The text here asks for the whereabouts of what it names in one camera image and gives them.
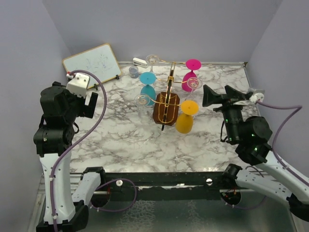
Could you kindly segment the pink plastic wine glass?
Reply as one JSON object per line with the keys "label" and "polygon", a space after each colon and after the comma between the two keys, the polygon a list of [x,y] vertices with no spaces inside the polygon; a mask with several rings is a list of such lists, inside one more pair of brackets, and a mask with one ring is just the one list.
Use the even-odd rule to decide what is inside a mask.
{"label": "pink plastic wine glass", "polygon": [[197,77],[197,75],[194,73],[194,71],[199,70],[202,66],[201,62],[198,59],[189,59],[185,63],[186,67],[190,70],[182,80],[182,89],[186,92],[191,92],[191,88],[188,86],[187,81],[190,78]]}

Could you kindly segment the orange plastic wine glass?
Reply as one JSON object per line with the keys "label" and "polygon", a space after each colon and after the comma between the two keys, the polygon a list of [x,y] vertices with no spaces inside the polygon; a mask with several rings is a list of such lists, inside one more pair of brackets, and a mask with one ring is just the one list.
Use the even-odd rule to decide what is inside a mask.
{"label": "orange plastic wine glass", "polygon": [[197,114],[198,110],[199,106],[195,101],[185,100],[181,104],[182,113],[178,116],[175,126],[179,133],[187,134],[192,130],[193,115]]}

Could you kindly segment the short clear glass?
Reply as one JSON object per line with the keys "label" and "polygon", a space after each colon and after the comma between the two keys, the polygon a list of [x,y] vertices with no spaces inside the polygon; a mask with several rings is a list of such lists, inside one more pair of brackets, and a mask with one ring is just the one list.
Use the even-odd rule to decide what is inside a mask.
{"label": "short clear glass", "polygon": [[139,94],[134,98],[134,104],[138,109],[140,119],[148,119],[150,117],[149,103],[151,99],[147,94]]}

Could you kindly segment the blue plastic wine glass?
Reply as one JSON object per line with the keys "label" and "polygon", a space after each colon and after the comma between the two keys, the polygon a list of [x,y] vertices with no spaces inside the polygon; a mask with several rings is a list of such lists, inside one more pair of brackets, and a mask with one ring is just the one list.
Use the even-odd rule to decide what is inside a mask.
{"label": "blue plastic wine glass", "polygon": [[156,76],[152,72],[144,72],[140,75],[140,82],[144,84],[140,93],[143,95],[148,95],[150,100],[148,106],[154,105],[154,100],[156,100],[156,91],[152,84],[156,81]]}

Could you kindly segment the clear champagne flute glass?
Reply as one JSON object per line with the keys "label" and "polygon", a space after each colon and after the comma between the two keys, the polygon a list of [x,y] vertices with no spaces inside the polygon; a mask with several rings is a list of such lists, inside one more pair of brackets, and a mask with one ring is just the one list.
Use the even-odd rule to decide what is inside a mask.
{"label": "clear champagne flute glass", "polygon": [[153,73],[153,66],[161,62],[161,59],[157,55],[148,55],[146,57],[146,63],[150,66],[150,72]]}

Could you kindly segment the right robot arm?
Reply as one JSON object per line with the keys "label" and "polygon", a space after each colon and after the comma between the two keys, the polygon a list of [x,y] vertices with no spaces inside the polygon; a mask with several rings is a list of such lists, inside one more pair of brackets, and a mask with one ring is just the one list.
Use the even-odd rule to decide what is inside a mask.
{"label": "right robot arm", "polygon": [[269,145],[272,130],[262,116],[251,116],[244,120],[242,109],[246,105],[263,105],[264,90],[249,89],[240,92],[225,86],[225,93],[219,94],[208,85],[203,86],[204,107],[219,104],[215,112],[224,116],[222,127],[226,129],[224,142],[236,145],[238,157],[251,166],[269,174],[274,180],[250,174],[247,170],[229,164],[222,176],[222,184],[227,189],[235,186],[255,190],[276,199],[289,207],[290,212],[303,221],[309,220],[309,178],[283,160]]}

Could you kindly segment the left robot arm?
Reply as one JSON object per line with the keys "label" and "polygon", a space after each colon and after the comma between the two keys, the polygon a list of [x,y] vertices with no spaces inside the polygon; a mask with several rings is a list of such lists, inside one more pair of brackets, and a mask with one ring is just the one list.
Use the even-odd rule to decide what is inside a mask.
{"label": "left robot arm", "polygon": [[36,227],[38,232],[77,232],[87,226],[89,203],[94,191],[103,190],[107,179],[102,167],[86,168],[74,193],[70,187],[72,139],[77,117],[92,118],[98,94],[92,93],[85,104],[88,84],[73,81],[66,86],[54,82],[41,92],[43,110],[33,137],[44,173],[45,213]]}

